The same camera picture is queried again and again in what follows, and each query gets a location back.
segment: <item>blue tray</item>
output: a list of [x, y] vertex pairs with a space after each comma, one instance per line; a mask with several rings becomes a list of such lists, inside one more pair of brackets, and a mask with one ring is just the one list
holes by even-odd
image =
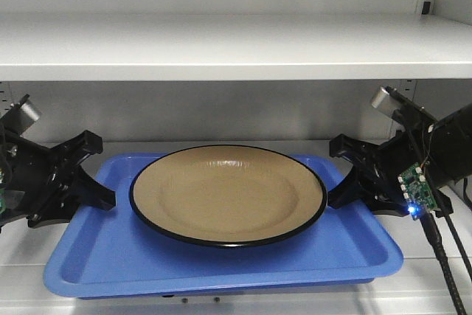
[[[304, 232], [265, 246], [216, 249], [163, 236], [138, 219], [128, 200], [133, 177], [163, 155], [118, 155], [102, 166], [97, 180], [117, 192], [117, 206], [77, 211], [46, 265], [50, 291], [93, 298], [365, 283], [402, 266], [401, 250], [360, 202], [328, 207]], [[294, 158], [329, 190], [342, 179], [325, 159]]]

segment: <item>cable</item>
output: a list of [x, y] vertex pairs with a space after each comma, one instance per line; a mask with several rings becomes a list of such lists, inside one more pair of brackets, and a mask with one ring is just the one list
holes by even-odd
[[[413, 150], [417, 156], [417, 159], [419, 162], [423, 161], [425, 157], [421, 153], [421, 149], [418, 146], [411, 128], [409, 127], [409, 123], [404, 117], [404, 115], [399, 111], [396, 110], [394, 112], [394, 115], [402, 122], [403, 127], [405, 127], [405, 132], [408, 135], [409, 141], [412, 144]], [[447, 213], [447, 210], [445, 208], [444, 202], [441, 199], [439, 193], [437, 192], [437, 189], [434, 187], [434, 185], [431, 183], [431, 178], [429, 175], [425, 172], [425, 177], [426, 181], [429, 183], [431, 186], [431, 189], [433, 191], [434, 197], [437, 200], [438, 207], [441, 209], [445, 220], [449, 226], [449, 229], [451, 230], [451, 234], [454, 238], [454, 241], [456, 242], [457, 248], [459, 249], [459, 252], [462, 256], [462, 260], [464, 261], [465, 267], [467, 268], [469, 272], [469, 276], [472, 279], [472, 267], [471, 263], [467, 257], [467, 253], [465, 252], [464, 246], [462, 245], [462, 241], [459, 238], [459, 235], [457, 234], [456, 228], [454, 227], [454, 224], [452, 223], [451, 218], [449, 217], [449, 214]], [[431, 213], [426, 213], [425, 215], [422, 215], [420, 217], [421, 225], [423, 227], [423, 230], [425, 232], [426, 238], [428, 239], [428, 242], [430, 243], [431, 247], [433, 248], [434, 254], [436, 255], [437, 260], [439, 261], [442, 269], [442, 273], [444, 275], [444, 281], [448, 287], [449, 294], [451, 295], [452, 302], [454, 304], [454, 307], [456, 308], [456, 312], [459, 315], [466, 314], [464, 305], [462, 304], [462, 300], [460, 298], [459, 291], [457, 290], [456, 287], [456, 282], [454, 281], [454, 277], [452, 275], [451, 269], [449, 268], [448, 264], [448, 258], [444, 250], [442, 238], [440, 231], [437, 228], [436, 222], [433, 219], [433, 216]]]
[[463, 201], [467, 207], [469, 207], [470, 210], [472, 210], [472, 201], [467, 195], [467, 185], [468, 185], [468, 179], [467, 177], [464, 178], [463, 183], [462, 183], [462, 197], [464, 198]]
[[[429, 177], [429, 174], [425, 174], [425, 177], [426, 177], [426, 181], [431, 186], [434, 186], [431, 183], [431, 178]], [[456, 245], [457, 245], [457, 248], [459, 249], [459, 253], [460, 253], [460, 256], [462, 258], [462, 261], [464, 262], [465, 268], [467, 269], [467, 272], [469, 273], [469, 277], [472, 281], [471, 261], [469, 260], [467, 252], [464, 249], [464, 245], [462, 244], [462, 241], [460, 240], [459, 234], [457, 234], [456, 227], [454, 226], [454, 223], [452, 222], [451, 217], [447, 213], [447, 210], [446, 210], [446, 207], [444, 205], [443, 199], [441, 198], [441, 196], [439, 195], [437, 190], [435, 188], [432, 188], [431, 190], [434, 194], [434, 198], [436, 199], [437, 206], [441, 209], [441, 212], [444, 215], [445, 222], [447, 223], [447, 225], [449, 227], [449, 230], [451, 230], [452, 237], [454, 238], [454, 241], [456, 242]]]
[[433, 141], [433, 134], [434, 131], [432, 131], [429, 134], [429, 141], [428, 141], [428, 147], [426, 148], [426, 142], [425, 142], [425, 127], [423, 126], [421, 128], [421, 142], [423, 143], [423, 153], [424, 153], [424, 159], [422, 160], [420, 167], [423, 169], [423, 171], [426, 171], [426, 162], [428, 161], [429, 154], [431, 153], [431, 142]]
[[5, 127], [0, 123], [0, 188], [5, 187], [12, 179], [12, 169], [8, 164]]
[[[413, 137], [413, 133], [412, 133], [412, 130], [410, 129], [410, 127], [409, 127], [409, 124], [407, 123], [405, 117], [401, 114], [401, 112], [397, 111], [397, 114], [398, 114], [398, 117], [403, 121], [403, 126], [405, 127], [405, 132], [408, 134], [409, 140], [412, 144], [414, 152], [417, 155], [418, 160], [420, 160], [420, 161], [423, 160], [423, 157], [421, 156], [420, 147], [418, 147], [418, 144], [416, 143], [416, 140]], [[452, 222], [451, 217], [448, 214], [447, 208], [444, 205], [442, 197], [437, 192], [437, 189], [434, 187], [434, 183], [431, 180], [431, 177], [430, 177], [428, 171], [424, 171], [424, 175], [426, 177], [426, 181], [428, 182], [429, 186], [431, 186], [431, 190], [434, 194], [434, 199], [436, 200], [437, 206], [440, 208], [442, 214], [444, 215], [445, 222], [447, 223], [448, 228], [451, 231], [454, 242], [456, 243], [457, 248], [459, 250], [459, 253], [461, 255], [462, 262], [464, 263], [465, 268], [467, 269], [469, 277], [472, 281], [471, 261], [469, 260], [469, 257], [467, 255], [467, 252], [465, 251], [465, 248], [464, 248], [464, 245], [462, 244], [462, 241], [460, 240], [460, 237], [459, 237], [459, 234], [457, 233], [456, 227], [454, 226], [454, 223]]]
[[426, 213], [425, 215], [422, 215], [420, 217], [420, 222], [425, 232], [426, 239], [428, 239], [429, 244], [434, 250], [434, 255], [436, 256], [436, 259], [441, 265], [445, 283], [448, 286], [449, 294], [451, 295], [452, 303], [456, 308], [457, 314], [467, 315], [464, 308], [464, 304], [462, 304], [462, 300], [460, 299], [456, 283], [454, 282], [454, 277], [452, 276], [451, 268], [449, 267], [448, 263], [448, 257], [446, 256], [444, 251], [441, 234], [437, 228], [436, 222], [433, 219], [433, 215], [431, 213]]

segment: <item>black cable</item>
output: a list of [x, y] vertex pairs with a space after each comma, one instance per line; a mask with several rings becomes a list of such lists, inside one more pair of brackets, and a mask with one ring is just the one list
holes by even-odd
[[449, 267], [448, 263], [448, 257], [444, 251], [441, 234], [437, 228], [436, 222], [433, 219], [433, 215], [431, 213], [422, 215], [420, 217], [420, 222], [425, 232], [426, 239], [428, 239], [429, 244], [434, 250], [434, 255], [441, 265], [442, 273], [444, 274], [444, 280], [448, 286], [449, 294], [451, 295], [452, 303], [456, 308], [456, 312], [459, 315], [467, 315], [464, 304], [462, 304], [462, 300], [460, 299], [456, 283], [454, 282], [454, 277], [452, 276], [451, 268]]
[[462, 182], [462, 197], [463, 197], [463, 201], [465, 203], [465, 205], [467, 207], [469, 207], [470, 210], [472, 210], [472, 201], [471, 199], [469, 198], [469, 196], [467, 195], [467, 185], [468, 185], [468, 179], [467, 177], [464, 178], [463, 182]]
[[[417, 156], [418, 161], [419, 162], [423, 161], [425, 157], [422, 156], [421, 154], [421, 149], [418, 146], [413, 136], [413, 133], [412, 133], [411, 128], [409, 127], [408, 121], [399, 110], [396, 110], [394, 112], [394, 115], [396, 115], [397, 118], [400, 119], [400, 121], [403, 124], [403, 127], [405, 127], [405, 132], [408, 135], [409, 141], [412, 144], [413, 150]], [[462, 260], [464, 261], [465, 267], [469, 271], [470, 261], [467, 257], [467, 253], [465, 253], [464, 246], [462, 245], [462, 241], [460, 240], [459, 235], [457, 234], [456, 228], [454, 227], [451, 218], [449, 218], [449, 215], [447, 213], [443, 200], [439, 196], [437, 189], [431, 183], [431, 179], [429, 178], [429, 175], [425, 173], [425, 177], [426, 177], [426, 181], [431, 186], [434, 197], [437, 200], [438, 207], [441, 209], [445, 217], [445, 220], [448, 223], [448, 226], [449, 226], [449, 229], [451, 230], [451, 234], [453, 235], [454, 241], [456, 241], [456, 245], [459, 248], [459, 252], [461, 253]], [[451, 295], [451, 299], [454, 304], [454, 307], [456, 308], [456, 311], [459, 315], [466, 314], [464, 305], [462, 304], [462, 300], [460, 298], [459, 291], [457, 290], [457, 287], [456, 287], [456, 282], [454, 281], [454, 277], [452, 275], [451, 269], [449, 268], [448, 258], [445, 253], [441, 234], [437, 228], [436, 222], [434, 221], [431, 213], [426, 213], [425, 215], [420, 217], [420, 221], [421, 221], [421, 225], [423, 226], [423, 230], [425, 232], [426, 238], [428, 239], [428, 242], [430, 243], [431, 247], [434, 250], [434, 254], [436, 255], [436, 258], [441, 265], [442, 273], [444, 275], [444, 281], [446, 282], [446, 285], [448, 287], [449, 294]]]
[[7, 138], [5, 137], [5, 127], [0, 123], [0, 173], [2, 178], [0, 181], [0, 188], [4, 188], [10, 183], [12, 179], [12, 169], [7, 161]]
[[[405, 131], [408, 134], [409, 140], [412, 144], [413, 150], [417, 155], [417, 158], [422, 161], [424, 156], [421, 155], [421, 150], [418, 144], [416, 143], [416, 140], [413, 137], [412, 130], [409, 127], [409, 124], [405, 120], [405, 117], [398, 112], [398, 117], [401, 118], [403, 121], [403, 126], [405, 127]], [[460, 256], [462, 258], [462, 262], [465, 265], [465, 268], [467, 269], [467, 273], [469, 274], [469, 277], [472, 281], [472, 265], [471, 261], [469, 260], [469, 257], [467, 255], [467, 252], [465, 251], [464, 245], [462, 244], [462, 241], [460, 240], [459, 234], [457, 233], [456, 227], [454, 226], [454, 223], [451, 220], [451, 217], [448, 214], [447, 208], [444, 205], [443, 198], [440, 196], [440, 194], [437, 192], [436, 187], [434, 187], [434, 183], [431, 180], [431, 177], [428, 173], [428, 171], [425, 170], [425, 177], [426, 181], [428, 182], [429, 186], [431, 187], [431, 191], [434, 194], [434, 199], [436, 200], [437, 206], [440, 208], [442, 214], [444, 215], [445, 222], [448, 225], [449, 230], [451, 231], [452, 237], [454, 239], [454, 242], [457, 245], [457, 248], [459, 250]]]
[[467, 269], [467, 272], [469, 273], [469, 277], [472, 281], [472, 265], [471, 261], [469, 260], [469, 257], [467, 255], [467, 252], [464, 249], [464, 245], [462, 244], [462, 241], [460, 240], [459, 234], [457, 234], [456, 227], [454, 226], [454, 223], [451, 220], [451, 217], [447, 213], [446, 207], [444, 205], [443, 199], [437, 192], [437, 190], [434, 188], [434, 185], [432, 184], [431, 178], [429, 177], [429, 174], [425, 174], [426, 181], [432, 186], [432, 192], [434, 194], [434, 198], [436, 199], [437, 206], [441, 209], [441, 212], [444, 215], [445, 222], [447, 223], [449, 230], [451, 230], [452, 237], [454, 238], [454, 241], [456, 242], [457, 248], [459, 249], [460, 256], [462, 258], [462, 261], [464, 262], [465, 268]]

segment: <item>plate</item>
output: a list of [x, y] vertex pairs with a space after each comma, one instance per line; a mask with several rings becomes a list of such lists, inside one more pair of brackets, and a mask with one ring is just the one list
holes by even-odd
[[180, 150], [145, 167], [130, 188], [133, 211], [159, 232], [206, 246], [289, 238], [323, 213], [322, 180], [289, 156], [242, 145]]

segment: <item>white shelf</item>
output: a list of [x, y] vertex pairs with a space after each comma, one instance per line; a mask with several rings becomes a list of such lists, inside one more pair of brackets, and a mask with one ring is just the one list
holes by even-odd
[[2, 80], [472, 76], [472, 26], [433, 15], [0, 15]]

